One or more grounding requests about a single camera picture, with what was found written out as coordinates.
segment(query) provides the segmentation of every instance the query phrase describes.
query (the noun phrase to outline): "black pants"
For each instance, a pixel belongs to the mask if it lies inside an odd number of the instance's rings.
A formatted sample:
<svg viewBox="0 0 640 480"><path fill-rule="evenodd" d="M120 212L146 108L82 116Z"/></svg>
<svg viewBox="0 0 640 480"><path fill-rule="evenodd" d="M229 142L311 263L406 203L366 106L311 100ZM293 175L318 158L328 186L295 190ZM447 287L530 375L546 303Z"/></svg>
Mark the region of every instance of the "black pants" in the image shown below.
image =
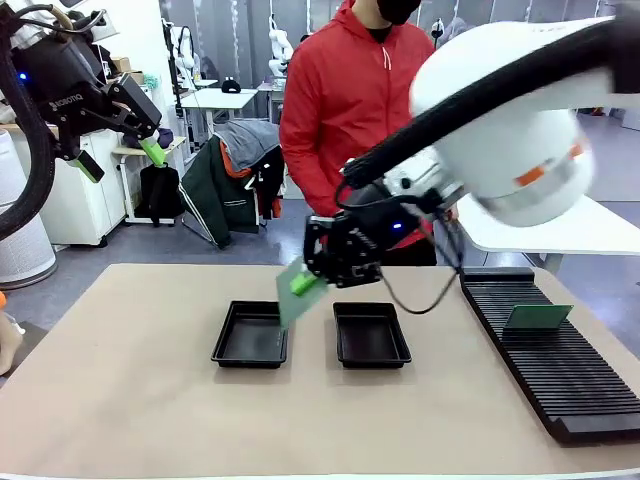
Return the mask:
<svg viewBox="0 0 640 480"><path fill-rule="evenodd" d="M436 262L436 249L426 238L404 248L388 250L382 256L382 265L389 267L430 267Z"/></svg>

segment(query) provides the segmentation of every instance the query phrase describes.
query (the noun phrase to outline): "jacket zipper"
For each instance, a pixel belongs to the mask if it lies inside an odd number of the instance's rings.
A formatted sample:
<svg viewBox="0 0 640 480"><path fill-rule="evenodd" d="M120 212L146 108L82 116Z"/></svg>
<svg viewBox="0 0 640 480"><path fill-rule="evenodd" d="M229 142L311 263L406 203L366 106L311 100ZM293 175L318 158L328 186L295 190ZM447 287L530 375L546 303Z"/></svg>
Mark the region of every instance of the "jacket zipper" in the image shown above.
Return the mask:
<svg viewBox="0 0 640 480"><path fill-rule="evenodd" d="M390 115L390 110L391 110L391 55L389 55L389 52L387 51L387 49L384 47L384 45L382 45L382 55L384 56L384 69L387 72L387 105L385 108L385 121L386 121L386 130L387 130L387 136L391 135L390 129L389 129L389 115Z"/></svg>

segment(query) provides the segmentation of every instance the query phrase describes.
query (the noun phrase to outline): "person's hand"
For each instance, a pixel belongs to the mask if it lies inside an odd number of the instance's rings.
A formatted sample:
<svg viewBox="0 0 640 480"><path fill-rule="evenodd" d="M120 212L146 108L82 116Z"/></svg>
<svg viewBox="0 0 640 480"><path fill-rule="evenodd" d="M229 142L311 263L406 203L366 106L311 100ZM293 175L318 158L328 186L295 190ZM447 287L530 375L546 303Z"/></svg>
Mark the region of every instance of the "person's hand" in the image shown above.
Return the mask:
<svg viewBox="0 0 640 480"><path fill-rule="evenodd" d="M455 222L458 220L458 207L453 205L449 210L447 210L444 219L447 222Z"/></svg>

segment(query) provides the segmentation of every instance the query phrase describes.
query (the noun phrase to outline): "red jacket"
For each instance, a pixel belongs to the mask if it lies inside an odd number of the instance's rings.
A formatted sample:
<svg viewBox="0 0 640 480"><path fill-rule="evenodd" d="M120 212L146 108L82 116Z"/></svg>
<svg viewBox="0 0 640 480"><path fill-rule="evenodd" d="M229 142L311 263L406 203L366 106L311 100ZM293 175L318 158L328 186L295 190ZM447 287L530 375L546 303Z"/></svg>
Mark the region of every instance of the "red jacket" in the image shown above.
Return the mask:
<svg viewBox="0 0 640 480"><path fill-rule="evenodd" d="M296 50L280 123L289 173L321 216L338 211L333 197L347 160L409 123L409 87L434 51L410 24L376 42L351 11L354 3L345 0Z"/></svg>

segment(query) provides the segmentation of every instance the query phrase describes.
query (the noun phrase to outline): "gray jacket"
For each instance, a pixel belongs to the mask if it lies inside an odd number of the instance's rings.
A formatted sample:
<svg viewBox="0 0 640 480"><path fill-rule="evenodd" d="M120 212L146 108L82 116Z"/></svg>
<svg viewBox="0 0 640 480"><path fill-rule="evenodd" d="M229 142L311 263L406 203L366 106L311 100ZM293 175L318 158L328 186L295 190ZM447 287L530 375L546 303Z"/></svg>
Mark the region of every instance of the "gray jacket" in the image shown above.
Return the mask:
<svg viewBox="0 0 640 480"><path fill-rule="evenodd" d="M227 146L236 172L254 166L280 145L278 125L266 120L231 120L216 125L214 133Z"/></svg>

